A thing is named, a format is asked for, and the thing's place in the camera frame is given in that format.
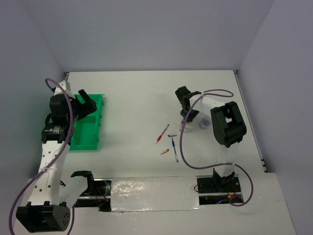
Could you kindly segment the blue gel pen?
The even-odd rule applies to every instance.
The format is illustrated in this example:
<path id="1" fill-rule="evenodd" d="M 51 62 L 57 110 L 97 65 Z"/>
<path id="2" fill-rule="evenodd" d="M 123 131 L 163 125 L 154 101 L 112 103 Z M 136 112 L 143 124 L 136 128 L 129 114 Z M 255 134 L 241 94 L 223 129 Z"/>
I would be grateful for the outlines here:
<path id="1" fill-rule="evenodd" d="M 178 162 L 179 162 L 179 159 L 178 159 L 178 155 L 177 155 L 177 151 L 176 151 L 176 145 L 175 145 L 175 142 L 174 142 L 173 137 L 171 137 L 171 142 L 172 142 L 172 147 L 173 147 L 175 159 L 176 159 L 176 162 L 178 163 Z"/>

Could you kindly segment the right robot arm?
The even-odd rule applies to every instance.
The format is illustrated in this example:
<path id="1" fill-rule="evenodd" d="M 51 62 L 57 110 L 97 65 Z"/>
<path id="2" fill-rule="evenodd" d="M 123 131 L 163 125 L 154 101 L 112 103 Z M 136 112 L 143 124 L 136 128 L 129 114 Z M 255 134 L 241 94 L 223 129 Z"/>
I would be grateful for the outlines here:
<path id="1" fill-rule="evenodd" d="M 233 183 L 235 178 L 234 163 L 239 143 L 247 133 L 246 124 L 235 101 L 219 102 L 209 98 L 218 96 L 231 98 L 234 93 L 225 89 L 211 89 L 204 92 L 191 92 L 186 86 L 175 91 L 182 110 L 183 117 L 179 136 L 179 151 L 183 162 L 191 169 L 203 170 L 213 169 L 213 188 L 217 191 L 224 191 Z M 196 167 L 187 162 L 183 154 L 182 140 L 185 127 L 191 123 L 200 113 L 211 118 L 213 136 L 216 142 L 223 147 L 223 154 L 213 165 Z"/>

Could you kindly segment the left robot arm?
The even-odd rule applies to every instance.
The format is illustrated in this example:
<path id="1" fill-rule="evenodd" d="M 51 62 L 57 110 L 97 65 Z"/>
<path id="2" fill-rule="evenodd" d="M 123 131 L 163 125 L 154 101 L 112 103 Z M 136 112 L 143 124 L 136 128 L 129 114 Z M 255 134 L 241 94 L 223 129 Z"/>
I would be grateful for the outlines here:
<path id="1" fill-rule="evenodd" d="M 50 98 L 50 114 L 42 130 L 42 158 L 39 177 L 25 206 L 19 206 L 16 218 L 30 233 L 63 232 L 74 218 L 71 209 L 82 195 L 96 189 L 90 171 L 72 173 L 64 187 L 60 185 L 63 166 L 70 149 L 73 125 L 97 110 L 96 103 L 80 90 L 84 103 L 70 91 L 55 88 Z"/>

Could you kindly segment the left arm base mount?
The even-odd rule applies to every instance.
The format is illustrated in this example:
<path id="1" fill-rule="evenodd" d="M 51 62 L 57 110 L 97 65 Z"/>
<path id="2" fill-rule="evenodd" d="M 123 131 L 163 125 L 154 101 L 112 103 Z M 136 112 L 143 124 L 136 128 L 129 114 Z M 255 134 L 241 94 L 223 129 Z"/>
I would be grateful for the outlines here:
<path id="1" fill-rule="evenodd" d="M 96 208 L 101 212 L 109 212 L 111 184 L 111 180 L 71 177 L 68 182 L 59 183 L 60 204 L 69 208 Z"/>

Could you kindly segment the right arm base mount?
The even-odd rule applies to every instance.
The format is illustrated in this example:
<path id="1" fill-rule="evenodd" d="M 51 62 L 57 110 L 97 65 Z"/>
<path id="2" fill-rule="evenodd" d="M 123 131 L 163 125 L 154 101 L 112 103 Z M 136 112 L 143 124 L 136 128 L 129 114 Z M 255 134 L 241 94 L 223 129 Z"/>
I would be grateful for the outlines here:
<path id="1" fill-rule="evenodd" d="M 212 176 L 197 176 L 197 183 L 194 186 L 194 191 L 199 196 L 199 204 L 214 205 L 214 204 L 229 204 L 232 198 L 232 203 L 243 203 L 243 196 L 240 182 L 236 175 L 233 182 L 228 186 L 223 186 L 218 189 L 213 184 Z"/>

